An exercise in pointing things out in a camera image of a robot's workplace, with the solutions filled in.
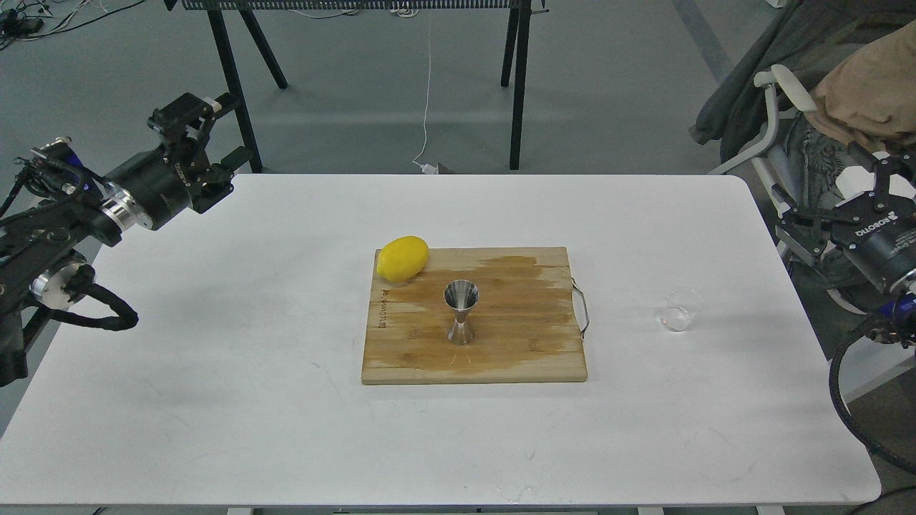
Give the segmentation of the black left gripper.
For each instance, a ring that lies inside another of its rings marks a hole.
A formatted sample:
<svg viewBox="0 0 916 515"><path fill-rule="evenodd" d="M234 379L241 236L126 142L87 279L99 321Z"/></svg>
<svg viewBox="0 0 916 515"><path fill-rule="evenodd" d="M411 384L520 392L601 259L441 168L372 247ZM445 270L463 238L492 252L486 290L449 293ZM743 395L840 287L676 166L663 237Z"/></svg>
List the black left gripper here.
<svg viewBox="0 0 916 515"><path fill-rule="evenodd" d="M230 92L216 99L186 92L166 107L154 109L147 126L160 138L161 149L138 153L104 176L102 214L121 231L134 224L157 230L190 206L204 214L231 195L233 177L254 153L236 147L207 167L202 153L215 121L240 104Z"/></svg>

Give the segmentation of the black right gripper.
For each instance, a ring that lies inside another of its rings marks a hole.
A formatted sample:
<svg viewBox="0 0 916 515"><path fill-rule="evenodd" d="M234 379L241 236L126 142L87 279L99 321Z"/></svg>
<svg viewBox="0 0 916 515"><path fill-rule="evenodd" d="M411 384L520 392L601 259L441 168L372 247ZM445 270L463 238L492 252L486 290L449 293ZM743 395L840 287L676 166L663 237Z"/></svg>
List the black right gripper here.
<svg viewBox="0 0 916 515"><path fill-rule="evenodd" d="M781 185L773 185L773 198L787 205L776 224L776 236L811 266L827 254L827 244L831 243L881 293L909 289L915 270L915 216L889 211L862 226L867 201L860 201L860 197L871 198L877 214L886 212L892 177L899 176L914 187L914 150L877 159L860 143L850 142L848 154L874 174L870 192L860 192L828 210L802 207Z"/></svg>

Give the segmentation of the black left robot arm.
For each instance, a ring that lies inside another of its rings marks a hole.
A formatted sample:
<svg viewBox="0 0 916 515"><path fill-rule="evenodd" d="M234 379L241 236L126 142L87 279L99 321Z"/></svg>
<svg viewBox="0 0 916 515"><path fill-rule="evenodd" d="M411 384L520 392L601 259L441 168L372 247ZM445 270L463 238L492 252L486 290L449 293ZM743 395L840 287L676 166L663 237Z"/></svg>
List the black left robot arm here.
<svg viewBox="0 0 916 515"><path fill-rule="evenodd" d="M82 164L69 138L19 160L2 205L3 386L29 375L27 352L50 320L102 330L137 325L135 310L96 283L77 245L94 238L114 247L133 226L157 230L186 209L203 214L225 199L254 154L238 147L212 163L205 149L216 121L241 104L230 92L181 95L148 118L160 143L104 176Z"/></svg>

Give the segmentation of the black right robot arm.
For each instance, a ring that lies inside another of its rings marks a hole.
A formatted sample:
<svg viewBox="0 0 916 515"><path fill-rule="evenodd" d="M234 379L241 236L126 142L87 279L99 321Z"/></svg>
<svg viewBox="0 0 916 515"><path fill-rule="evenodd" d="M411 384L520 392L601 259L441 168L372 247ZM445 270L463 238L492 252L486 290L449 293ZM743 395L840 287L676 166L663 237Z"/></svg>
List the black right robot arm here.
<svg viewBox="0 0 916 515"><path fill-rule="evenodd" d="M914 368L914 155L873 155L857 142L847 152L857 165L837 179L843 197L834 207L804 206L772 183L781 211L775 233L783 253L815 270L843 255L879 294L835 348L829 394L845 427L870 453L913 474L913 462L864 430L848 401Z"/></svg>

